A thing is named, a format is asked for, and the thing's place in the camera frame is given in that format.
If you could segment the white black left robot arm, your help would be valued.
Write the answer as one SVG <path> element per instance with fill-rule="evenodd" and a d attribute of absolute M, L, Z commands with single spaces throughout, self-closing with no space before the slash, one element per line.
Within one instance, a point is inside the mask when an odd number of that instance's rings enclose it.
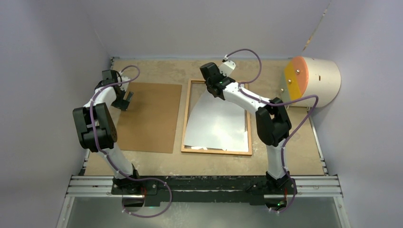
<path fill-rule="evenodd" d="M 111 107 L 128 109 L 133 93 L 127 89 L 132 80 L 115 70 L 103 71 L 102 77 L 90 100 L 72 112 L 78 140 L 82 148 L 100 155 L 109 164 L 116 187 L 137 194 L 142 182 L 117 144 L 117 129 L 109 111 Z"/>

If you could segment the brown backing board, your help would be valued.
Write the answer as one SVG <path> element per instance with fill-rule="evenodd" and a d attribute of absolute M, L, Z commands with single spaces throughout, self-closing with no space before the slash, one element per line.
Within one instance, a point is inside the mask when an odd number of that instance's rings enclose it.
<path fill-rule="evenodd" d="M 123 151 L 172 153 L 182 86 L 129 84 L 129 107 L 117 122 L 117 143 Z"/>

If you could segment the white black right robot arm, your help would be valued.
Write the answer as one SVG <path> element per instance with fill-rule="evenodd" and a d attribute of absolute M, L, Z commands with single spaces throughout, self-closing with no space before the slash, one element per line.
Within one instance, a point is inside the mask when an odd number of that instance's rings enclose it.
<path fill-rule="evenodd" d="M 285 142 L 292 127 L 291 121 L 285 107 L 280 105 L 281 99 L 259 96 L 230 78 L 229 74 L 234 68 L 232 61 L 224 62 L 221 66 L 209 62 L 202 65 L 200 71 L 210 94 L 255 115 L 257 135 L 267 149 L 267 188 L 272 193 L 279 193 L 290 179 Z"/>

